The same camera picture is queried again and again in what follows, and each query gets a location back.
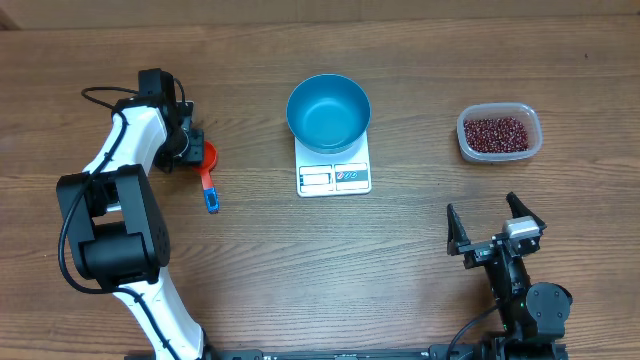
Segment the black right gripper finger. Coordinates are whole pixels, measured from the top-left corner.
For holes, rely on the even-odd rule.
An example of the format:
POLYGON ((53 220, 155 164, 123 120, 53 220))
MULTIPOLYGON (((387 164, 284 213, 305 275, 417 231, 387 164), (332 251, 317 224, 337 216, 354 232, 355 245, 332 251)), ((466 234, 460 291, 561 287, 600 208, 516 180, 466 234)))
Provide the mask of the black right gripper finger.
POLYGON ((456 256, 460 254, 460 249, 469 246, 471 241, 452 204, 447 205, 446 212, 448 222, 447 254, 456 256))
POLYGON ((510 207, 511 214, 514 219, 529 216, 535 221, 536 225, 541 231, 544 231, 546 229, 546 223, 534 212, 532 212, 527 206, 525 206, 514 192, 509 192, 506 195, 506 201, 510 207))

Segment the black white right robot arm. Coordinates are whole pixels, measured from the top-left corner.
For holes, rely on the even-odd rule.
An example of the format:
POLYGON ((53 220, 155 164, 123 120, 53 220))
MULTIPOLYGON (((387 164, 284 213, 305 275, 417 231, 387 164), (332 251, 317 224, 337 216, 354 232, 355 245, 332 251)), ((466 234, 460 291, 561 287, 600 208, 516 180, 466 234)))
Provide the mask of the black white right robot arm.
POLYGON ((571 293, 549 282, 533 284, 524 257, 540 249, 546 223, 513 192, 506 195, 512 217, 491 239, 473 243, 453 205, 447 206, 447 254, 464 257, 467 269, 482 267, 495 305, 469 321, 446 347, 446 359, 567 360, 565 323, 573 304, 571 293), (498 312, 503 330, 489 332, 475 345, 460 342, 480 321, 498 312))

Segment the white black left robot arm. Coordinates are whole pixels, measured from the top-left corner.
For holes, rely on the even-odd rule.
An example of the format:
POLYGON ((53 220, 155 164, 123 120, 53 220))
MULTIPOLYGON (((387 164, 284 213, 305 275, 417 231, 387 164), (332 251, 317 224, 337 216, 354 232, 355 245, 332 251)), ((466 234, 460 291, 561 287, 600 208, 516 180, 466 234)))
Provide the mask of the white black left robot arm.
POLYGON ((142 70, 138 84, 110 106, 112 130, 94 160, 57 183, 59 267, 77 291, 118 298, 151 342, 153 358, 213 359, 169 275, 168 228, 148 179, 153 167, 169 173, 201 165, 203 133, 192 128, 194 104, 170 73, 142 70), (67 255, 97 287, 72 278, 67 255))

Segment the red scoop with blue handle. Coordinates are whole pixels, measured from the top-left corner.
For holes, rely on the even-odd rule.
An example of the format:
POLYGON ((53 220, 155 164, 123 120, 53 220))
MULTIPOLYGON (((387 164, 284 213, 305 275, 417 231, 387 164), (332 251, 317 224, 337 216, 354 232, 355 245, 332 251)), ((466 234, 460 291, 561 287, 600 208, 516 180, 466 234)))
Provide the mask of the red scoop with blue handle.
POLYGON ((217 164, 218 153, 214 145, 209 141, 204 142, 203 153, 204 159, 202 163, 199 166, 194 166, 193 170, 196 171, 201 178, 207 211, 210 214, 215 214, 219 211, 220 203, 211 172, 217 164))

